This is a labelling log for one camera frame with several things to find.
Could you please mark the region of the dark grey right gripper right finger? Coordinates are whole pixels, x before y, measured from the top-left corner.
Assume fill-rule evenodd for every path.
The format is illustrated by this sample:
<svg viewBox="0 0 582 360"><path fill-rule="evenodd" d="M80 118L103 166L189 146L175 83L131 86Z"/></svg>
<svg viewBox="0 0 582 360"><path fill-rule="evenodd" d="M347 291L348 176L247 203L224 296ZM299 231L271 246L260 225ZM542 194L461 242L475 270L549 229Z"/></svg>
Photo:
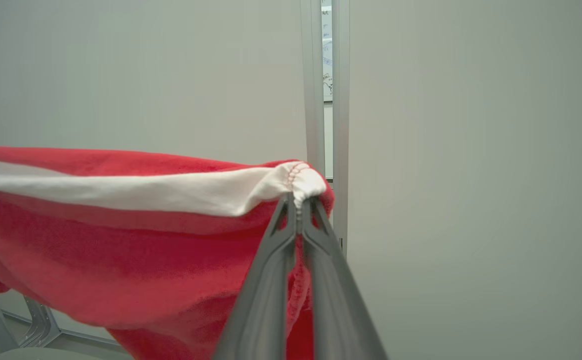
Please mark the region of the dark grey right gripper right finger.
<svg viewBox="0 0 582 360"><path fill-rule="evenodd" d="M386 360L340 241L317 196L302 204L301 235L313 292L314 358Z"/></svg>

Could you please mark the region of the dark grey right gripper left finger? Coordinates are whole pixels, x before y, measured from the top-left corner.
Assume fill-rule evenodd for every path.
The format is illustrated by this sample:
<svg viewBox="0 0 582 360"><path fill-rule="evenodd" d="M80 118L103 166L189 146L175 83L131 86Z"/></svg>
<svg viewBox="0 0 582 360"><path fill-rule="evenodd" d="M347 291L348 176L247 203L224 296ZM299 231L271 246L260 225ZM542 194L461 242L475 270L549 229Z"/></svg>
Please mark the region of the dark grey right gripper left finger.
<svg viewBox="0 0 582 360"><path fill-rule="evenodd" d="M295 266L296 221L293 194L284 194L220 335L215 360L286 358L288 273Z"/></svg>

